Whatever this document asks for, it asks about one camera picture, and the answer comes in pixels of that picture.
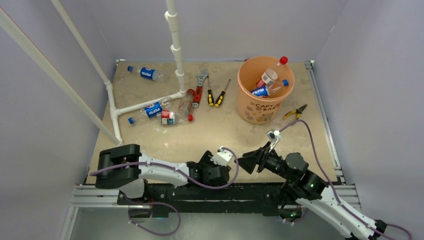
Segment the Pepsi bottle front edge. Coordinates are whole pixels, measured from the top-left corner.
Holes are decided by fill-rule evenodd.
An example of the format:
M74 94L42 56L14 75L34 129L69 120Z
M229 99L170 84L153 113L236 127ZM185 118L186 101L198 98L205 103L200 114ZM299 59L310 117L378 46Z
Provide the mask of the Pepsi bottle front edge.
M277 80L271 85L264 85L253 89L250 93L259 98L268 98L278 95L283 89L289 86L289 82L284 80Z

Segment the orange plastic bin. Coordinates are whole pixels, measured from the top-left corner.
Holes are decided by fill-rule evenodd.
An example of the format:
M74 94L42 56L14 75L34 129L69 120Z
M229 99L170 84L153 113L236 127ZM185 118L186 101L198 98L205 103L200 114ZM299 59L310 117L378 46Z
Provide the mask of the orange plastic bin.
M248 123L269 123L294 89L295 77L293 71L286 65L282 68L282 76L279 79L287 80L288 86L266 98L250 93L255 89L265 70L277 61L278 59L273 56L255 56L246 60L238 70L236 109L239 116Z

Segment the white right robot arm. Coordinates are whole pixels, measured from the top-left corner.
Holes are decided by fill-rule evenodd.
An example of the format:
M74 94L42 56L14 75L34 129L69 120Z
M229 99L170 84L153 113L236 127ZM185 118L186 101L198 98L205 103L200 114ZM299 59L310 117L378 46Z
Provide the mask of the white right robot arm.
M302 205L332 225L347 240L376 240L388 226L382 220L363 215L341 199L331 184L309 170L309 164L298 152L282 157L266 144L244 153L238 163L249 174L254 170L268 170L285 179L279 192L273 195L282 207L292 203Z

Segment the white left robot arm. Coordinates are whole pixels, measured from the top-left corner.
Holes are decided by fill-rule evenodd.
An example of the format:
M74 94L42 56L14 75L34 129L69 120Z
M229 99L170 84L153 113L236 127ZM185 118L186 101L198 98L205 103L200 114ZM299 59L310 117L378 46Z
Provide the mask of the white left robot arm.
M141 153L139 145L128 144L101 151L97 170L89 175L96 178L96 188L117 189L142 205L149 199L149 180L212 190L229 186L233 183L229 166L233 158L234 153L222 146L215 155L207 150L198 162L174 163L148 156Z

